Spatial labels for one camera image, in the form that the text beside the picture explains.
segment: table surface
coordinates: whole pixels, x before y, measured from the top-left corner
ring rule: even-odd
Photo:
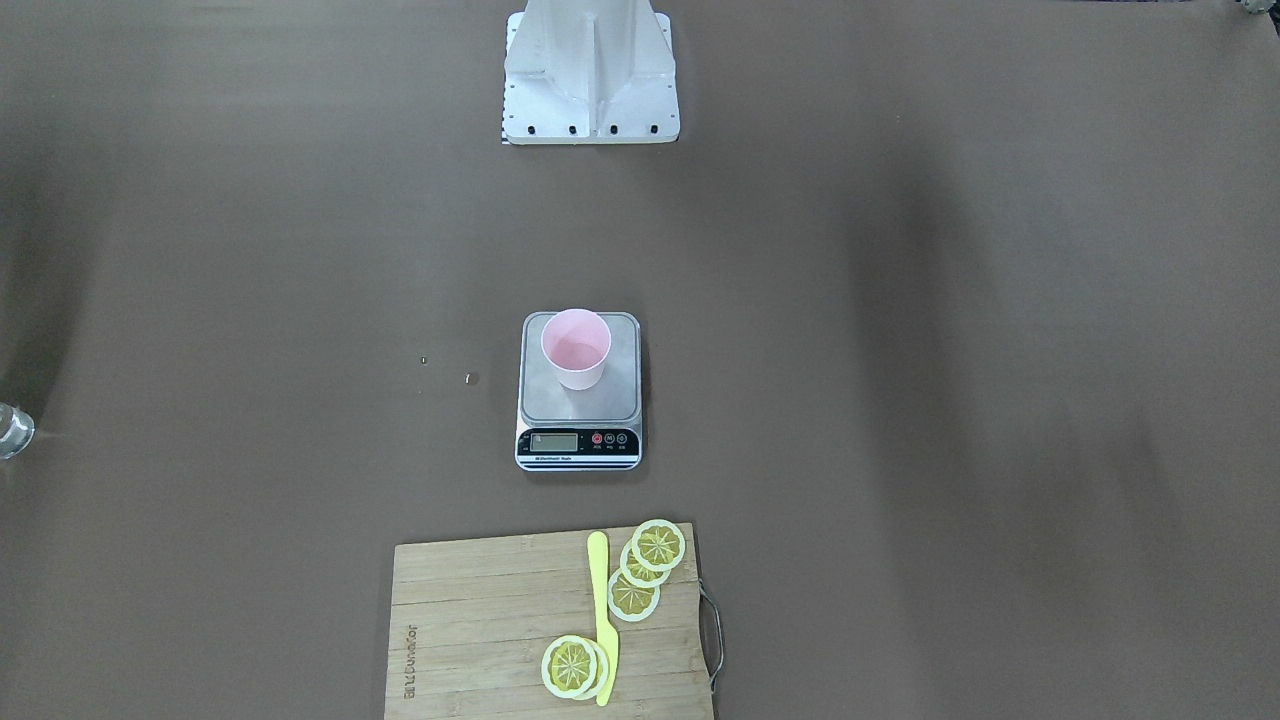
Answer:
[[[1280,715],[1265,17],[668,0],[680,142],[516,149],[518,9],[0,6],[0,716],[376,719],[397,543],[653,516],[724,719]],[[566,306],[632,473],[512,462]]]

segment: metal handle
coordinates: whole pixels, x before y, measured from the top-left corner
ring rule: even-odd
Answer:
[[[712,600],[710,593],[707,592],[707,583],[704,583],[701,578],[698,578],[698,593],[703,596],[703,600],[707,601],[707,605],[712,606],[712,615],[716,618],[716,643],[718,644],[716,650],[719,659],[716,662],[716,669],[712,670],[712,683],[710,683],[712,694],[716,694],[716,679],[719,678],[721,670],[724,669],[724,625],[721,624],[719,605],[716,605],[716,601]]]

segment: kitchen scale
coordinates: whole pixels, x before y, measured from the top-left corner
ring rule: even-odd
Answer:
[[[640,323],[630,313],[600,313],[612,347],[604,373],[588,389],[559,384],[543,354],[543,328],[556,313],[525,318],[520,342],[516,464],[531,471],[630,470],[640,464]]]

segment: knife blade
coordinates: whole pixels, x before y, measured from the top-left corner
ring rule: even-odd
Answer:
[[[595,601],[595,642],[604,648],[609,660],[609,676],[595,696],[595,705],[604,707],[613,693],[613,680],[618,678],[618,630],[609,623],[605,594],[609,592],[609,538],[595,530],[586,538],[586,560],[591,568],[591,598]]]

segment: wooden cutting board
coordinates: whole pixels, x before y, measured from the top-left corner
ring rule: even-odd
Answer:
[[[635,528],[609,536],[609,573]],[[387,720],[713,720],[699,632],[694,527],[653,615],[618,629],[609,705],[552,696],[543,651],[563,634],[595,637],[586,537],[591,530],[396,547]]]

